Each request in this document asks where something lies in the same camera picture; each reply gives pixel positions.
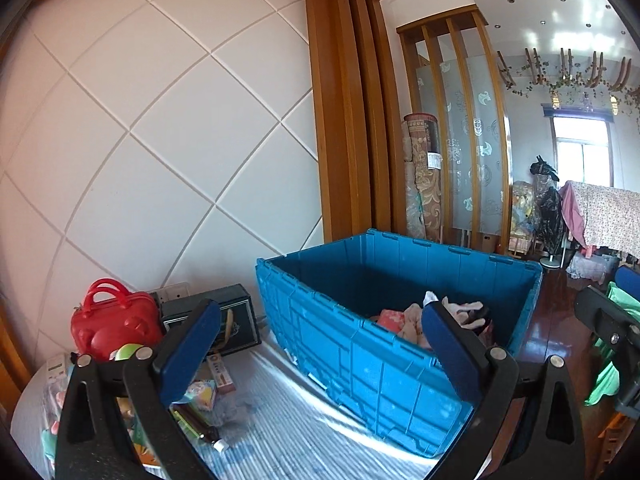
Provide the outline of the standing fan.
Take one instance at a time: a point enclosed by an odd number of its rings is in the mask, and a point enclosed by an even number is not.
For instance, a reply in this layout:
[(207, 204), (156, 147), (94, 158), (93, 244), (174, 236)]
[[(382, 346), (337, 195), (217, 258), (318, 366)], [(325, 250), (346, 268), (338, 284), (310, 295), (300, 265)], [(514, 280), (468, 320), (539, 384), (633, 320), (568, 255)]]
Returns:
[(536, 239), (546, 253), (540, 264), (546, 269), (559, 269), (564, 264), (566, 225), (562, 216), (562, 200), (558, 191), (559, 177), (555, 169), (540, 155), (530, 165), (533, 176), (536, 211)]

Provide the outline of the wooden glass partition screen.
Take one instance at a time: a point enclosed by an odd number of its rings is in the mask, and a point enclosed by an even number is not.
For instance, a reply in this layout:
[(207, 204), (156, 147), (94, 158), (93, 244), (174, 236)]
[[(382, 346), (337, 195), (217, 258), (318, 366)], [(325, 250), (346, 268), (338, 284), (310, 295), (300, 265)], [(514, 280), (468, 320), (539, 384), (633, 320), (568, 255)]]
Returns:
[[(437, 119), (442, 191), (439, 243), (503, 254), (511, 221), (511, 148), (498, 53), (475, 4), (397, 29), (410, 112)], [(405, 121), (409, 232), (424, 237)]]

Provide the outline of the white wall socket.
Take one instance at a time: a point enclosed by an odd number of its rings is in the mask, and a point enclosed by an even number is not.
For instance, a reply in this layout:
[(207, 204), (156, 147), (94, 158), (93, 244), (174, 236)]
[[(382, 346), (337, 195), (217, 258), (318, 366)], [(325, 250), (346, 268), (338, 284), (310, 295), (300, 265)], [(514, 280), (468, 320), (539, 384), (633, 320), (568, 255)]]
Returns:
[(161, 306), (168, 301), (182, 299), (190, 296), (190, 286), (187, 282), (181, 282), (164, 286), (150, 292), (156, 303)]

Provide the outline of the green alien plush toy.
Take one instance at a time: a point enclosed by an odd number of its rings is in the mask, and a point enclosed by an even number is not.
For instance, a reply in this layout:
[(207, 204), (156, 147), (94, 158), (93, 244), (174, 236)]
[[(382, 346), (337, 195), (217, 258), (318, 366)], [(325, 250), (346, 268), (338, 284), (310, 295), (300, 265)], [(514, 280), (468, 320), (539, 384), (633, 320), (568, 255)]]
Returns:
[(126, 361), (142, 348), (142, 344), (123, 344), (119, 349), (110, 354), (111, 361)]

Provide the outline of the brown plastic bottle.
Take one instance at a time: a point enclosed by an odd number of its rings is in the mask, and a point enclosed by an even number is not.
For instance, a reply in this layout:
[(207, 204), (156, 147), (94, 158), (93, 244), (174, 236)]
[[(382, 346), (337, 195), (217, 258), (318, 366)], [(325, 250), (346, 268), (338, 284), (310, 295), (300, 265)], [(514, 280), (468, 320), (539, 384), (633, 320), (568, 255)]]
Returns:
[(213, 448), (218, 453), (223, 453), (228, 450), (229, 445), (227, 441), (221, 437), (218, 428), (206, 422), (204, 416), (191, 404), (172, 404), (171, 411), (179, 420), (183, 421), (195, 437), (213, 445)]

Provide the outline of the blue plastic storage crate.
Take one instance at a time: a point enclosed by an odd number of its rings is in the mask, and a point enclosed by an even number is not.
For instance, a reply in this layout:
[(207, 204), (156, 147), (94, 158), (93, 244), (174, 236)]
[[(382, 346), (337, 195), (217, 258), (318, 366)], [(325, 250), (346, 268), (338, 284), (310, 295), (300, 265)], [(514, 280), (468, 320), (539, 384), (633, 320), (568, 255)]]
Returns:
[(433, 352), (373, 319), (422, 301), (479, 301), (492, 339), (518, 354), (536, 308), (542, 267), (369, 230), (259, 259), (256, 280), (268, 324), (298, 369), (385, 441), (423, 457), (442, 455), (472, 413)]

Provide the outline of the floral cloth covered furniture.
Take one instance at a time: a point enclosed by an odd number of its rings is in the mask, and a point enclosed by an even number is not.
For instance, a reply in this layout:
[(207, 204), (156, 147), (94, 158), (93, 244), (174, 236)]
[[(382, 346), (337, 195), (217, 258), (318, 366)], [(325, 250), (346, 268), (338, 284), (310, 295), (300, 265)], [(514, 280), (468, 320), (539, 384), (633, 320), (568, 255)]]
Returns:
[(639, 257), (639, 194), (567, 181), (560, 189), (568, 232), (583, 248), (607, 247)]

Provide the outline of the red plastic handbag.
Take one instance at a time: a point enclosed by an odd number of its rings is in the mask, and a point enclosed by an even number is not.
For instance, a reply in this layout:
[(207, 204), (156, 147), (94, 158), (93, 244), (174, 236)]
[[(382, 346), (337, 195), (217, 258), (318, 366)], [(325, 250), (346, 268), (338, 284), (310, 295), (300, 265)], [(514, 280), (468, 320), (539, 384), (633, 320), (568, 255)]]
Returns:
[(147, 292), (130, 292), (121, 282), (100, 278), (70, 318), (70, 332), (80, 354), (99, 362), (125, 344), (154, 347), (163, 338), (160, 310)]

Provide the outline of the rolled patterned carpet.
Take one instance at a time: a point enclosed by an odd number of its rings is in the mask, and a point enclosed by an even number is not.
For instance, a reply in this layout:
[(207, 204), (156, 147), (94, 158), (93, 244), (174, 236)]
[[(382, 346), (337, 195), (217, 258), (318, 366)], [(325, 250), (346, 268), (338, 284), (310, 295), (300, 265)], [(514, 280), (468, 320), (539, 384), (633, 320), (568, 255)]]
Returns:
[(404, 117), (411, 141), (413, 183), (422, 207), (425, 235), (428, 240), (442, 239), (442, 191), (440, 190), (440, 156), (437, 148), (437, 119), (432, 114), (412, 113)]

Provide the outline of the red white slim box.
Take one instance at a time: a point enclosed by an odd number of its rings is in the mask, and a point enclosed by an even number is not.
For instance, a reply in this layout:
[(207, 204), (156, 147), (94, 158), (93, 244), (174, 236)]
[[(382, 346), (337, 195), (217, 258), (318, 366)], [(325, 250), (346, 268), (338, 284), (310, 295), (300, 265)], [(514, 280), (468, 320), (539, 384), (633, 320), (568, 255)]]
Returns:
[(236, 388), (233, 379), (219, 353), (210, 354), (206, 358), (206, 364), (220, 394), (235, 392)]

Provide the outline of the pastel tissue packet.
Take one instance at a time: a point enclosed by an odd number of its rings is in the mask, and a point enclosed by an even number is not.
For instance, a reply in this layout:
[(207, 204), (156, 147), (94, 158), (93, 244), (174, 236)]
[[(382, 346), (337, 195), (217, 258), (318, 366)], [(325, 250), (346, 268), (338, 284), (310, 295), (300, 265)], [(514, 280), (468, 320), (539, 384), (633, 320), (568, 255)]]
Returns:
[(189, 403), (203, 412), (213, 411), (217, 386), (213, 380), (196, 380), (186, 389), (182, 403)]

